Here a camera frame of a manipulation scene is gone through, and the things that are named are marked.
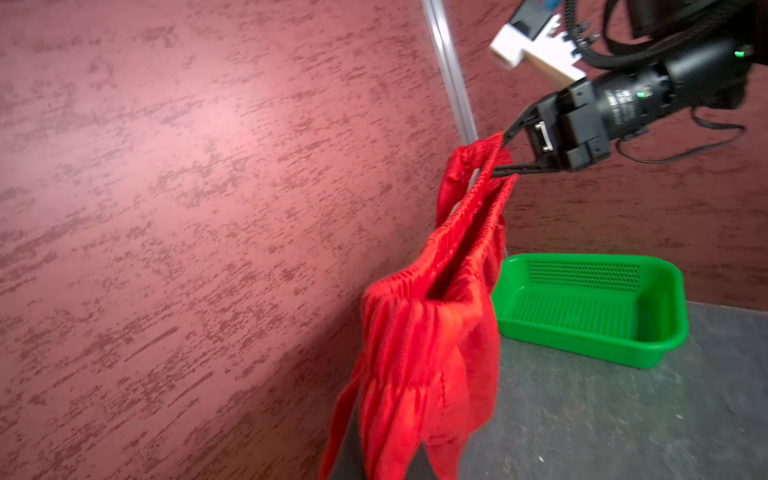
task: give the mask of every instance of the black cable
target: black cable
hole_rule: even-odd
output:
[[[754,0],[720,0],[703,11],[703,15],[687,30],[651,45],[643,51],[626,55],[602,55],[592,50],[589,42],[581,37],[581,28],[576,19],[577,0],[565,0],[565,27],[568,37],[576,45],[581,59],[587,64],[603,70],[629,68],[657,60],[673,50],[696,41],[699,37],[730,20]]]
[[[690,157],[691,155],[700,154],[705,151],[711,151],[711,150],[715,150],[717,148],[723,147],[726,144],[729,144],[730,142],[736,140],[737,138],[741,137],[746,133],[746,127],[744,125],[721,124],[716,121],[706,120],[704,118],[697,117],[696,109],[697,107],[693,107],[690,109],[690,117],[700,127],[709,128],[711,130],[738,130],[739,133],[736,134],[735,137],[729,138],[728,140],[720,141],[715,144],[707,144],[707,145],[701,145],[700,147],[691,148],[690,150],[684,151],[681,154],[677,154],[674,157],[664,158],[662,160],[641,160],[640,158],[635,158],[625,153],[623,150],[621,150],[621,144],[627,141],[624,139],[624,137],[622,137],[618,142],[616,142],[616,150],[619,152],[619,154],[625,156],[626,158],[629,158],[630,160],[639,162],[641,164],[669,164],[674,161],[683,159],[685,157]]]

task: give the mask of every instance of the pink wall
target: pink wall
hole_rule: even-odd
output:
[[[488,53],[517,2],[445,3],[484,137],[509,126],[553,88],[530,69],[501,70]],[[580,19],[599,31],[604,0],[578,4]],[[623,2],[612,25],[616,38],[629,39]],[[746,138],[720,151],[672,165],[636,164],[615,154],[578,174],[521,178],[505,211],[509,250],[660,257],[682,269],[691,300],[768,310],[767,87],[768,68],[754,68],[740,110],[702,111],[750,129]],[[669,156],[729,135],[695,127],[682,112],[653,125],[627,148],[640,157],[653,158],[654,148]],[[518,143],[512,156],[524,161],[532,153]]]
[[[313,477],[457,144],[418,2],[0,2],[0,478]]]

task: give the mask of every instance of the gray floor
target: gray floor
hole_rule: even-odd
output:
[[[649,370],[502,339],[496,413],[459,478],[768,479],[768,316],[688,315]]]

